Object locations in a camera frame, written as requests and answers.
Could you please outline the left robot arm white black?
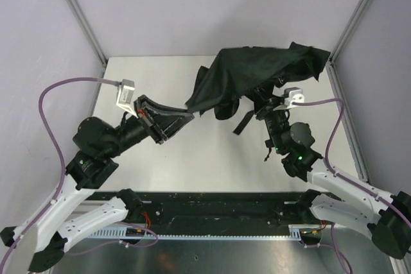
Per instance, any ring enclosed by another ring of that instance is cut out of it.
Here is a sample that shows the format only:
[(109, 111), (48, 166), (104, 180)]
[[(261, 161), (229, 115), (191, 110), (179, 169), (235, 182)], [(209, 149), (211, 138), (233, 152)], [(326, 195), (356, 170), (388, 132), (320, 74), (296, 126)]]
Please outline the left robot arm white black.
[(103, 206), (76, 219), (70, 214), (115, 172), (114, 158), (147, 137), (157, 144), (172, 138), (193, 120), (185, 109), (160, 105), (145, 95), (118, 101), (125, 112), (117, 127), (98, 117), (83, 120), (74, 143), (78, 152), (66, 166), (64, 184), (57, 199), (34, 223), (37, 242), (24, 270), (41, 273), (53, 267), (76, 243), (117, 222), (134, 223), (142, 216), (143, 203), (132, 189), (122, 189)]

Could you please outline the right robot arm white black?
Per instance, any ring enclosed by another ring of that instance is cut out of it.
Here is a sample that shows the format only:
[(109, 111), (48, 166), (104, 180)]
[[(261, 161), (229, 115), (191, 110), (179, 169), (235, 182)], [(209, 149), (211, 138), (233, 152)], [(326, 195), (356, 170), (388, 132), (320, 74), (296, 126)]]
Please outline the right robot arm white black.
[(302, 201), (317, 219), (332, 221), (363, 234), (383, 253), (403, 259), (410, 251), (410, 195), (381, 190), (332, 164), (329, 155), (312, 149), (309, 124), (289, 123), (289, 110), (304, 103), (277, 96), (260, 101), (256, 118), (269, 134), (266, 146), (282, 155), (288, 176), (321, 187), (331, 194), (305, 193)]

